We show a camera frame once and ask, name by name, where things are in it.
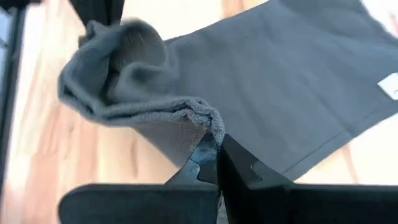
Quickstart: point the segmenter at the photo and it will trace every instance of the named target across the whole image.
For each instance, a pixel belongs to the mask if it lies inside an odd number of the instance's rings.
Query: textured fabric
[[[398,41],[357,0],[271,0],[165,42],[142,21],[91,22],[81,44],[60,99],[97,122],[144,127],[174,161],[225,129],[295,179],[398,111],[377,85],[398,71]]]

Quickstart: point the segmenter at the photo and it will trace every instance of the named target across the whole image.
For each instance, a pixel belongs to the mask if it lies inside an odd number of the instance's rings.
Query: gray fabric
[[[398,71],[398,41],[357,0],[270,0],[165,42],[142,21],[91,22],[82,44],[60,99],[103,124],[150,124],[144,135],[174,161],[205,131],[220,144],[224,121],[295,179],[398,111],[377,85]]]

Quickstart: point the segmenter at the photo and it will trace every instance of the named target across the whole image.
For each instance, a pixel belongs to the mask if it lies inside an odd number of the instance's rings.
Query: wooden surface
[[[261,2],[126,0],[123,18],[140,17],[167,39]],[[396,32],[389,12],[397,8],[367,2],[386,29]],[[74,187],[93,182],[161,184],[178,169],[133,129],[90,123],[58,102],[58,74],[83,33],[67,0],[47,0],[28,10],[1,223],[57,223],[58,200]],[[298,182],[398,184],[396,133],[398,115],[333,153]]]

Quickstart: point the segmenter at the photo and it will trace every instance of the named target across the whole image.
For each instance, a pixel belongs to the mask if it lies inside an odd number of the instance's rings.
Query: white label
[[[378,83],[393,100],[398,100],[398,73],[392,73]]]

